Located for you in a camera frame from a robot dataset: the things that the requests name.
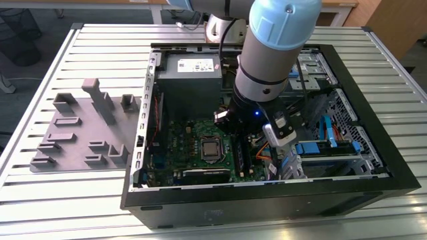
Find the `black mesh trash bin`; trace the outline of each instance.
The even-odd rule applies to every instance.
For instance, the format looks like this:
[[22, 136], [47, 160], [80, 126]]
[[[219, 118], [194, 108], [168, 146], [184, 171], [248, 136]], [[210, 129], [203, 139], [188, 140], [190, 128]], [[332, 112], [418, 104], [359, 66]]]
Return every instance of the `black mesh trash bin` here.
[[0, 8], [0, 18], [27, 41], [42, 37], [42, 31], [28, 8]]
[[0, 52], [22, 67], [34, 65], [42, 58], [35, 43], [22, 39], [4, 22], [0, 23]]

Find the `black case frame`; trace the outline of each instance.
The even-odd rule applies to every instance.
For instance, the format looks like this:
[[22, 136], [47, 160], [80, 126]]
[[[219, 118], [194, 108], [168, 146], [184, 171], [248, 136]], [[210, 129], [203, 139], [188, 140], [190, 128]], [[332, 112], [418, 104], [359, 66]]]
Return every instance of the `black case frame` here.
[[[160, 51], [187, 53], [187, 48], [216, 50], [211, 43], [159, 43]], [[120, 208], [130, 210], [148, 228], [211, 226], [307, 217], [346, 215], [386, 197], [401, 196], [421, 184], [386, 132], [332, 45], [318, 48], [339, 81], [347, 100], [391, 177], [352, 180], [128, 192], [128, 165]], [[243, 46], [226, 44], [240, 51]]]

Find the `aluminum slotted table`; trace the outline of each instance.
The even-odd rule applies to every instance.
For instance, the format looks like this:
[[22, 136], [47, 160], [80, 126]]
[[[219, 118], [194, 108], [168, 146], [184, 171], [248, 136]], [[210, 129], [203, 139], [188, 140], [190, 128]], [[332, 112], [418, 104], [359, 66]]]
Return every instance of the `aluminum slotted table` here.
[[142, 97], [151, 43], [204, 43], [204, 29], [175, 25], [86, 24], [64, 40], [0, 158], [0, 238], [164, 239], [427, 238], [427, 96], [376, 36], [360, 28], [318, 27], [310, 44], [332, 44], [418, 177], [422, 188], [339, 218], [150, 230], [120, 210], [124, 170], [32, 173], [30, 162], [54, 117], [58, 93], [88, 97], [99, 78], [111, 97]]

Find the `gray floor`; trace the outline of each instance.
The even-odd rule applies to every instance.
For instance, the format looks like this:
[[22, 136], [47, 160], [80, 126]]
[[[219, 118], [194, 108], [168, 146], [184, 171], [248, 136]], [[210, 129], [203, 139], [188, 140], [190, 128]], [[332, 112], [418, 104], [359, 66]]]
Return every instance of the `gray floor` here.
[[[18, 67], [0, 54], [0, 71], [10, 78], [43, 78], [51, 66], [58, 50], [63, 44], [72, 23], [91, 24], [152, 24], [152, 15], [148, 10], [74, 10], [64, 11], [66, 17], [58, 19], [52, 9], [32, 9], [35, 20], [43, 32], [43, 37], [36, 40], [36, 46], [42, 52], [42, 60], [28, 67]], [[188, 21], [191, 12], [178, 14], [179, 21]], [[174, 24], [171, 14], [162, 11], [163, 23]], [[418, 43], [402, 59], [405, 67], [415, 67], [413, 77], [427, 90], [427, 48]], [[14, 80], [15, 94], [0, 91], [0, 131], [12, 132], [19, 124], [27, 106], [38, 90], [40, 81]], [[6, 146], [10, 137], [0, 135], [0, 146]]]

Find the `open computer tower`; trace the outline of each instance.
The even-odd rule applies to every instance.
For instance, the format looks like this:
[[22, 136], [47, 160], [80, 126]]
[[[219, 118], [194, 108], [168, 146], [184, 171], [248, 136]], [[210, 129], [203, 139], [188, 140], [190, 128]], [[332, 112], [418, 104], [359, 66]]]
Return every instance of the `open computer tower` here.
[[346, 215], [421, 187], [331, 45], [306, 45], [280, 95], [296, 139], [224, 134], [242, 45], [154, 44], [122, 208], [150, 228]]

